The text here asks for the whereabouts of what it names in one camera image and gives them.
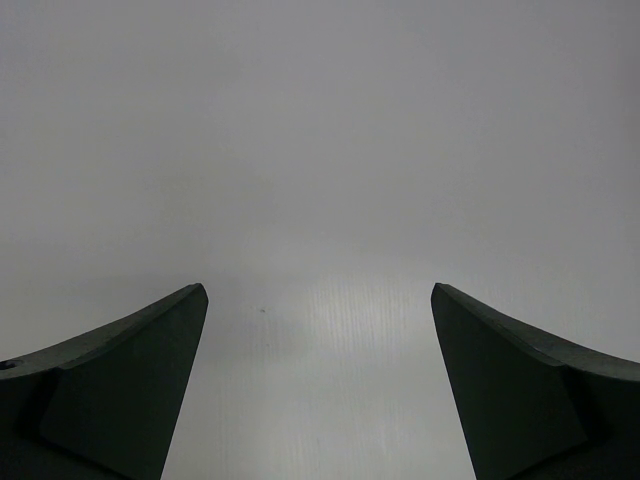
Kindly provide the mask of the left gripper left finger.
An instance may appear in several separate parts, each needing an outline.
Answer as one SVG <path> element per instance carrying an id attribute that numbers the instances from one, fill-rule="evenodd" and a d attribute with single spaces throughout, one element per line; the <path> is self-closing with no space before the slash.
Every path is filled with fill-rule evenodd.
<path id="1" fill-rule="evenodd" d="M 2 478 L 161 478 L 207 308 L 191 284 L 2 361 Z"/>

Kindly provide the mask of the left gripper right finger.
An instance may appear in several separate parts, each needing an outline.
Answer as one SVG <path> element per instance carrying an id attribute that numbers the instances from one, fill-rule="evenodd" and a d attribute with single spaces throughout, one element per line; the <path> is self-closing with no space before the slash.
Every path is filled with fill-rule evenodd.
<path id="1" fill-rule="evenodd" d="M 448 284 L 435 284 L 431 307 L 476 478 L 638 478 L 638 363 Z"/>

